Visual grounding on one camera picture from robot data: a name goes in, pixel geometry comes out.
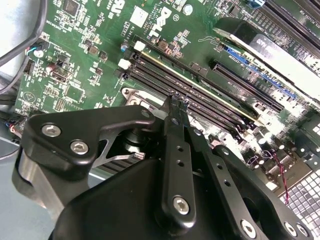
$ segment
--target chip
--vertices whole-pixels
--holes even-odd
[[[70,14],[71,16],[76,16],[77,15],[77,12],[78,12],[78,9],[80,7],[80,4],[77,3],[76,1],[73,1],[73,0],[65,0],[64,1],[64,4],[63,4],[63,10]]]
[[[158,44],[158,47],[162,50],[165,51],[168,47],[168,43],[166,41],[161,40]]]
[[[193,69],[193,70],[195,70],[196,72],[198,72],[200,69],[201,69],[201,67],[199,66],[199,64],[197,64],[197,63],[191,63],[191,68]]]
[[[103,61],[106,62],[108,60],[108,54],[105,51],[101,51],[99,53],[99,58]]]
[[[199,70],[199,74],[202,75],[202,76],[204,76],[204,77],[206,77],[207,74],[208,74],[208,70],[205,69],[205,68],[201,68],[201,69]]]
[[[96,46],[90,46],[88,49],[88,52],[92,55],[97,55],[99,52],[99,49]]]
[[[173,50],[176,48],[176,46],[170,43],[170,45],[169,45],[168,48],[169,48],[171,51],[173,51]]]
[[[98,74],[98,75],[102,75],[103,71],[102,71],[101,68],[97,67],[97,68],[95,69],[95,73]]]
[[[238,15],[238,13],[240,13],[240,11],[241,11],[241,9],[239,7],[234,6],[231,9],[230,14],[236,17]]]

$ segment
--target green circuit board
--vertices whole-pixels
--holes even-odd
[[[235,64],[229,54],[219,48],[219,37],[213,27],[217,20],[224,16],[252,21],[264,29],[271,39],[281,41],[286,35],[261,16],[258,10],[250,9],[244,1],[239,0],[66,1],[49,1],[47,24],[42,38],[50,42],[50,47],[41,58],[30,53],[36,67],[33,74],[26,75],[21,83],[15,106],[19,114],[27,115],[30,108],[52,113],[121,104],[121,96],[117,99],[119,90],[122,85],[132,84],[121,82],[113,76],[123,55],[121,44],[131,44],[135,35],[150,41],[152,27],[161,16],[163,8],[168,9],[167,18],[161,27],[162,31],[156,34],[171,42],[180,33],[184,33],[186,37],[183,44],[180,42],[182,57],[179,61],[186,65],[194,62],[208,68],[209,60],[216,58],[244,77],[248,75],[248,71]],[[185,4],[192,5],[191,15],[183,13],[182,7]],[[98,53],[88,53],[86,40],[97,47],[99,52],[106,52],[107,61],[99,59]],[[305,51],[302,46],[291,41],[284,48],[303,60]],[[73,77],[66,83],[54,81],[43,74],[45,67],[59,55],[70,58]],[[95,73],[96,68],[102,70],[101,75]],[[209,74],[209,78],[227,86],[232,92],[232,86],[228,86],[223,79],[213,73]],[[258,80],[256,84],[267,92],[272,91],[263,81]]]
[[[190,14],[184,8],[186,5],[192,7]],[[310,33],[320,36],[319,24],[302,14],[304,9],[301,6],[289,4],[288,8],[295,18],[304,18],[300,22]],[[139,82],[114,76],[120,59],[124,57],[122,46],[133,46],[136,37],[151,45],[155,44],[155,39],[176,44],[178,50],[167,52],[169,57],[186,66],[197,63],[208,70],[207,79],[249,105],[254,104],[255,98],[210,71],[211,59],[216,59],[277,101],[284,101],[281,92],[274,94],[276,88],[273,85],[252,74],[249,68],[224,50],[220,36],[213,30],[222,17],[246,20],[293,57],[307,66],[312,65],[315,72],[320,69],[315,64],[317,58],[303,45],[259,9],[249,7],[244,0],[50,0],[41,35],[49,47],[41,55],[29,53],[34,69],[32,73],[25,74],[21,81],[15,112],[29,116],[35,111],[55,113],[121,106],[126,103],[121,94],[123,88],[141,89],[154,94]],[[148,47],[144,53],[154,58],[160,57]],[[67,71],[63,70],[63,74],[71,76],[63,81],[46,72],[50,64],[61,57],[68,59],[64,66]],[[213,95],[219,95],[192,76],[186,77]],[[219,95],[219,98],[235,108],[239,107],[227,96]],[[288,138],[286,132],[294,130],[310,110],[303,100],[298,100],[289,108],[292,109],[286,107],[272,116],[264,114],[263,124],[268,123],[271,132],[281,139]],[[250,116],[245,110],[240,111]]]

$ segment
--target integrated circuit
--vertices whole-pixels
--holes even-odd
[[[90,46],[88,49],[88,53],[92,55],[97,55],[99,52],[99,49],[96,46]]]
[[[98,74],[98,75],[102,75],[103,70],[102,70],[101,68],[97,67],[97,68],[95,69],[95,73]]]
[[[62,9],[70,14],[71,16],[75,17],[78,13],[80,4],[73,0],[65,0]]]
[[[99,58],[105,63],[108,60],[108,54],[105,51],[99,53]]]
[[[164,41],[164,40],[161,40],[161,41],[158,43],[158,47],[159,47],[162,51],[165,51],[168,46],[169,46],[169,44],[168,44],[166,41]]]
[[[74,100],[75,102],[79,103],[84,95],[84,91],[82,89],[76,88],[72,85],[67,87],[65,96],[69,99]]]
[[[237,17],[240,12],[241,12],[241,9],[238,6],[234,6],[231,8],[229,14],[233,15],[234,17]]]

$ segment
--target black pcie slot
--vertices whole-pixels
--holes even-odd
[[[256,100],[265,104],[270,109],[272,109],[278,113],[284,109],[284,106],[282,106],[280,103],[275,101],[272,97],[265,94],[263,91],[261,91],[259,88],[257,88],[253,84],[242,79],[236,73],[227,69],[225,66],[218,63],[217,61],[214,61],[213,64],[211,65],[211,67],[212,67],[212,70],[216,74],[227,79],[229,82],[232,82],[232,83],[240,86],[240,88],[243,89],[248,95],[255,97]]]
[[[261,13],[277,24],[289,36],[293,37],[307,51],[320,58],[320,40],[312,35],[296,19],[272,1],[267,1],[260,9]]]
[[[169,78],[172,78],[174,80],[176,80],[177,82],[180,82],[184,85],[186,85],[188,88],[193,89],[194,92],[197,93],[197,95],[199,96],[203,96],[204,99],[209,99],[210,101],[212,101],[218,108],[220,108],[222,112],[230,114],[230,115],[234,115],[237,117],[238,120],[244,120],[244,117],[242,115],[240,115],[238,112],[236,112],[234,109],[232,108],[227,108],[224,104],[222,104],[221,102],[219,102],[218,100],[216,100],[214,97],[210,96],[209,94],[206,94],[205,92],[199,91],[196,87],[194,87],[191,83],[186,82],[185,80],[181,79],[178,75],[175,75],[174,73],[168,71],[165,67],[160,66],[159,64],[157,64],[156,62],[154,62],[152,59],[144,57],[143,55],[141,55],[140,57],[145,63],[148,63],[152,66],[154,66],[155,68],[157,68],[158,70],[162,71],[164,74],[164,76],[168,76]]]
[[[160,94],[165,94],[165,96],[170,96],[173,93],[175,93],[176,91],[174,91],[173,89],[171,89],[170,87],[163,87],[159,84],[155,84],[153,81],[151,81],[150,79],[147,79],[139,74],[135,74],[132,73],[130,75],[130,78],[138,83],[142,83],[144,85],[146,85],[149,89],[156,91],[157,93]],[[236,132],[235,129],[233,129],[233,127],[229,126],[227,123],[224,123],[223,121],[221,121],[220,119],[216,119],[213,118],[210,115],[207,115],[206,113],[202,112],[201,109],[195,107],[193,104],[191,104],[188,108],[191,112],[196,113],[197,115],[201,116],[202,118],[204,118],[205,120],[207,120],[208,122],[213,123],[214,125],[216,125],[217,127],[221,128],[222,130],[231,133],[231,134],[238,134]]]
[[[143,74],[143,77],[147,78],[147,79],[154,79],[162,84],[165,84],[167,86],[170,86],[172,89],[174,89],[174,91],[178,92],[178,93],[182,93],[184,96],[186,96],[186,98],[188,100],[191,101],[191,103],[194,103],[197,106],[200,106],[201,109],[203,110],[203,112],[205,112],[207,115],[209,115],[210,117],[218,117],[219,119],[223,120],[225,123],[228,123],[230,126],[233,126],[234,128],[237,128],[237,126],[239,126],[241,129],[239,130],[245,130],[244,127],[241,127],[241,122],[237,122],[234,119],[232,119],[230,116],[228,116],[227,114],[215,109],[215,107],[213,105],[210,105],[208,103],[206,103],[203,100],[204,97],[197,93],[196,89],[194,88],[190,88],[187,85],[183,84],[182,82],[179,82],[179,86],[177,86],[177,82],[168,82],[169,80],[164,78],[163,76],[159,75],[157,72],[152,71],[151,69],[149,69],[147,66],[140,66],[137,65],[135,67],[135,73],[141,75]]]
[[[204,81],[205,83],[209,84],[211,86],[211,88],[216,91],[216,92],[220,92],[222,94],[224,94],[225,96],[228,96],[230,99],[234,100],[236,103],[239,104],[239,106],[246,110],[247,112],[251,113],[252,116],[254,116],[254,118],[257,118],[259,116],[259,114],[256,112],[256,110],[254,108],[252,108],[251,106],[249,106],[245,101],[234,97],[233,95],[230,95],[229,92],[227,92],[226,90],[224,90],[222,87],[220,87],[218,84],[216,84],[215,82],[210,81],[209,79],[207,79],[206,77],[202,76],[201,74],[199,74],[199,72],[195,71],[194,69],[192,69],[191,67],[183,64],[182,62],[176,60],[175,58],[168,56],[164,51],[162,51],[161,49],[159,49],[158,47],[156,47],[155,45],[150,44],[148,41],[142,39],[139,36],[135,36],[134,37],[135,41],[141,41],[142,43],[144,43],[149,49],[155,51],[156,53],[164,56],[165,58],[167,58],[168,60],[170,60],[172,62],[172,66],[173,67],[177,67],[179,69],[184,69],[185,71],[189,72],[190,74],[192,74],[193,76],[196,77],[196,79],[198,80],[198,82]],[[220,102],[216,101],[212,96],[209,96],[210,100],[217,102],[217,104],[220,104]]]

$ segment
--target pcie slot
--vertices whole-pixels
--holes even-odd
[[[233,49],[231,49],[228,46],[224,47],[224,50],[227,51],[231,56],[233,56],[235,59],[237,59],[240,63],[244,64],[246,67],[248,67],[251,71],[253,71],[254,73],[259,74],[259,76],[261,76],[264,80],[268,81],[270,84],[272,84],[273,86],[275,86],[277,89],[279,89],[281,92],[283,92],[284,94],[288,95],[289,97],[296,99],[297,96],[292,93],[290,90],[283,88],[283,86],[276,82],[275,80],[269,78],[266,74],[262,73],[256,66],[252,66],[250,64],[250,62],[245,59],[244,57],[242,57],[241,55],[239,55],[238,53],[236,53]]]
[[[166,68],[158,65],[156,62],[154,62],[152,59],[145,57],[144,55],[141,55],[140,57],[142,59],[142,61],[139,61],[140,64],[145,64],[148,63],[152,66],[154,66],[155,68],[157,68],[159,71],[162,71],[162,77],[164,77],[165,79],[167,79],[167,81],[171,78],[176,80],[177,82],[186,85],[188,88],[192,89],[198,96],[201,96],[201,98],[203,100],[205,99],[209,99],[211,102],[214,103],[211,104],[211,108],[219,108],[220,111],[223,111],[224,114],[230,115],[230,116],[237,116],[238,121],[243,121],[244,117],[242,115],[240,115],[238,112],[236,112],[235,110],[233,110],[232,108],[227,108],[225,105],[223,105],[221,102],[217,101],[216,99],[214,99],[213,97],[211,97],[210,95],[207,95],[205,92],[199,91],[196,87],[194,87],[193,85],[191,85],[190,83],[184,81],[183,79],[181,79],[179,76],[175,75],[172,72],[169,72]]]
[[[189,72],[190,74],[194,75],[196,77],[196,79],[199,82],[206,82],[208,84],[210,84],[211,89],[213,89],[216,92],[220,92],[222,94],[224,94],[225,96],[228,96],[230,99],[234,100],[236,103],[238,103],[240,105],[240,107],[244,110],[246,110],[248,113],[250,113],[252,116],[254,116],[254,118],[256,119],[259,114],[249,105],[247,105],[246,102],[244,102],[243,100],[234,97],[233,95],[230,95],[229,92],[227,92],[226,90],[224,90],[222,87],[220,87],[218,84],[216,84],[215,82],[210,81],[209,79],[207,79],[206,77],[200,75],[198,72],[196,72],[195,70],[193,70],[191,67],[183,64],[182,62],[174,59],[173,57],[170,57],[168,55],[166,55],[161,49],[159,49],[158,47],[156,47],[155,45],[150,44],[148,41],[142,39],[139,36],[135,36],[134,37],[135,41],[141,41],[142,43],[144,43],[145,45],[148,46],[149,49],[155,51],[156,53],[165,56],[167,59],[169,59],[175,66],[178,66],[181,69],[184,69],[186,72]],[[212,101],[216,101],[217,104],[220,104],[220,101],[215,100],[212,96],[208,96]],[[234,111],[234,114],[237,113],[237,111],[235,111],[234,109],[232,109],[232,107],[230,107],[230,110]]]
[[[165,94],[165,96],[170,96],[175,92],[181,93],[181,89],[180,89],[180,91],[176,91],[168,85],[161,86],[160,84],[155,84],[154,81],[152,81],[148,78],[145,78],[139,74],[132,73],[130,75],[130,78],[138,83],[142,83],[142,84],[146,85],[149,89],[154,90],[157,93]],[[210,115],[210,114],[207,114],[206,112],[203,112],[201,109],[196,107],[195,104],[193,104],[192,102],[191,102],[188,109],[191,112],[194,112],[197,115],[201,116],[202,118],[204,118],[208,122],[213,123],[214,125],[216,125],[220,129],[230,133],[231,135],[233,135],[233,136],[238,135],[237,131],[232,126],[230,126],[228,123],[224,122],[223,120],[217,118],[214,115]]]
[[[286,13],[278,5],[272,1],[267,1],[260,9],[261,13],[277,24],[287,34],[293,37],[311,54],[320,58],[320,40],[312,35],[308,30],[301,25],[292,16]]]
[[[174,91],[182,93],[186,96],[186,98],[188,98],[188,100],[191,101],[192,104],[194,103],[196,106],[199,106],[202,109],[202,111],[209,115],[211,118],[218,117],[220,120],[223,120],[225,123],[228,123],[230,126],[233,126],[234,128],[237,128],[239,126],[241,130],[245,130],[244,127],[241,127],[241,122],[232,119],[227,114],[215,109],[214,105],[205,102],[205,97],[196,89],[192,89],[182,82],[172,81],[168,78],[164,78],[158,72],[152,71],[145,65],[137,65],[134,69],[134,72],[138,75],[143,74],[144,78],[156,80],[157,82],[161,82],[166,86],[170,86],[172,89],[174,89]]]
[[[247,82],[246,80],[240,78],[234,72],[230,71],[217,61],[213,62],[212,70],[216,74],[227,79],[229,82],[233,82],[234,84],[240,86],[240,88],[243,89],[247,94],[255,97],[256,100],[265,104],[270,109],[278,113],[284,109],[284,106],[282,106],[280,103],[276,102],[273,98],[266,95],[263,91],[261,91],[251,83]]]

